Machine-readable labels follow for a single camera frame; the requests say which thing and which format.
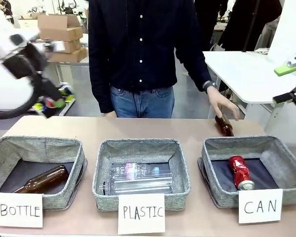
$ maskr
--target brown glass bottle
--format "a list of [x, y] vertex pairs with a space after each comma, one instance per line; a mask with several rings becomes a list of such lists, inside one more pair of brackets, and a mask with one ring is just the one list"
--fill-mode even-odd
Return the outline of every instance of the brown glass bottle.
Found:
[[221, 130], [221, 133], [225, 137], [233, 137], [232, 126], [231, 126], [229, 120], [227, 119], [226, 115], [222, 114], [221, 118], [216, 116], [215, 121], [218, 124], [218, 126], [219, 126], [219, 128]]
[[29, 181], [13, 193], [18, 194], [43, 194], [47, 190], [67, 180], [69, 173], [64, 165], [57, 166], [49, 171], [40, 174]]

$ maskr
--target button-up shirt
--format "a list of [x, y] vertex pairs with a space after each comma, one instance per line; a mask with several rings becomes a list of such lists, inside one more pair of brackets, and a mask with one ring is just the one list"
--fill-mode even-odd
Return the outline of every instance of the button-up shirt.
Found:
[[113, 111], [110, 86], [128, 91], [177, 82], [174, 49], [197, 88], [210, 80], [193, 0], [90, 0], [89, 65], [102, 113]]

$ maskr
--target green sponge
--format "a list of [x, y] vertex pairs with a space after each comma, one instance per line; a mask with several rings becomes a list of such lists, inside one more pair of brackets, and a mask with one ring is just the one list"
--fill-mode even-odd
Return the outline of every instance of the green sponge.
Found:
[[289, 74], [289, 73], [293, 73], [295, 71], [296, 71], [296, 67], [290, 68], [287, 65], [284, 65], [284, 66], [281, 66], [281, 67], [278, 67], [278, 68], [274, 69], [274, 72], [279, 77], [283, 76], [283, 75], [286, 75], [286, 74]]

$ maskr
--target white paper label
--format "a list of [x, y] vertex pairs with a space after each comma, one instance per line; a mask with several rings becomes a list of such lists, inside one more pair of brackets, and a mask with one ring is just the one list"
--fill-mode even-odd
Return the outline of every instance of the white paper label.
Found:
[[164, 194], [118, 196], [118, 234], [166, 231]]
[[282, 189], [239, 191], [239, 223], [280, 221]]
[[0, 226], [43, 227], [42, 194], [0, 193]]

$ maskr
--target jeans pocket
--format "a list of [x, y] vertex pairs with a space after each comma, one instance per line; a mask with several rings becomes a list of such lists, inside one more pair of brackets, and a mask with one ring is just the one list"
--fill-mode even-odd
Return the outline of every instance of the jeans pocket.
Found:
[[172, 86], [168, 87], [168, 88], [160, 88], [160, 89], [154, 90], [154, 94], [159, 98], [167, 97], [167, 96], [171, 95], [172, 93], [173, 93]]
[[122, 96], [125, 93], [125, 90], [123, 89], [117, 89], [113, 86], [111, 86], [111, 93], [117, 96]]

